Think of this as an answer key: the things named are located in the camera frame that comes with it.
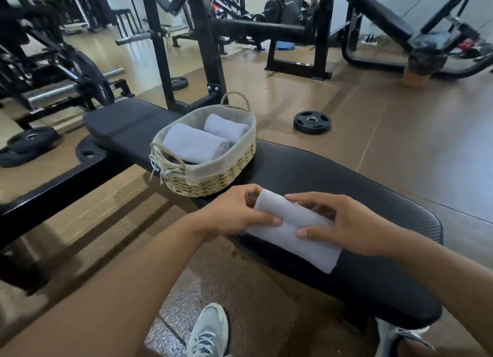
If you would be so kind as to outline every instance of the sneaker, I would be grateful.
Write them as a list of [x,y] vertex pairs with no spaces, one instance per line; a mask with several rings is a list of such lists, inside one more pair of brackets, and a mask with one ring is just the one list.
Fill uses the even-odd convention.
[[228,318],[223,307],[216,303],[207,305],[188,339],[187,357],[224,357],[228,334]]
[[433,347],[421,337],[421,335],[428,331],[429,326],[418,330],[406,330],[379,318],[375,318],[375,320],[377,321],[378,334],[380,336],[380,342],[375,357],[393,357],[397,355],[397,345],[402,338],[420,342],[433,349]]

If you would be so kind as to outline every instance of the person's left hand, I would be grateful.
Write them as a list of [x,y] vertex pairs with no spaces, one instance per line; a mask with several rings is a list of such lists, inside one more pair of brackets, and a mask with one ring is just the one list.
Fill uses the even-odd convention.
[[217,235],[238,234],[253,225],[282,225],[280,218],[249,207],[249,195],[260,192],[262,187],[256,184],[234,186],[193,214],[209,239]]

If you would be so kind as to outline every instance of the white towel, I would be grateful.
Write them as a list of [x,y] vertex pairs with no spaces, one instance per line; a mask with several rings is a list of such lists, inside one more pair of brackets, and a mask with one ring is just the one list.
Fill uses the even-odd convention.
[[163,145],[183,161],[191,163],[210,162],[229,149],[228,140],[183,123],[177,123],[169,129]]
[[265,189],[257,198],[255,209],[278,216],[283,224],[279,227],[249,227],[246,229],[249,234],[300,256],[324,273],[330,273],[336,266],[342,251],[340,247],[296,237],[296,231],[302,227],[333,225],[330,219]]
[[217,114],[209,115],[206,124],[204,124],[204,131],[212,135],[224,137],[231,146],[239,142],[248,130],[248,125],[224,119]]

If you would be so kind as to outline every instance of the hand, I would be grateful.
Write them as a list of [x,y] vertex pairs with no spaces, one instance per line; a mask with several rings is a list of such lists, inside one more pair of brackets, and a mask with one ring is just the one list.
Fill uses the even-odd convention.
[[325,206],[335,211],[334,226],[304,227],[298,230],[300,239],[330,242],[362,255],[388,256],[396,239],[407,231],[348,196],[308,192],[285,197],[294,203],[315,203],[318,210]]
[[198,217],[202,228],[213,235],[237,234],[252,225],[282,225],[280,218],[250,207],[253,205],[249,205],[249,195],[260,192],[262,187],[256,184],[234,186],[193,214]]

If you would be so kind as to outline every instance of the person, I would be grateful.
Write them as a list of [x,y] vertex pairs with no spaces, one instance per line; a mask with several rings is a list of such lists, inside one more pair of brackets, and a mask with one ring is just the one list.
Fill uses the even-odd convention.
[[[281,24],[300,25],[301,9],[305,0],[284,0],[286,6],[282,12]],[[318,5],[318,0],[310,0],[310,8],[314,9]]]
[[[260,192],[262,188],[253,184],[231,187],[204,208],[182,217],[47,311],[5,345],[0,356],[135,356],[171,287],[202,243],[251,225],[282,224],[278,217],[251,208],[248,196]],[[491,270],[398,227],[347,196],[309,192],[286,198],[335,211],[333,227],[302,228],[300,239],[330,242],[357,254],[398,262],[493,353]],[[188,356],[224,356],[227,335],[224,310],[209,304],[192,331]],[[411,353],[420,351],[419,347],[422,356],[429,351],[405,333],[400,336],[406,341],[396,347],[400,357],[417,355]]]

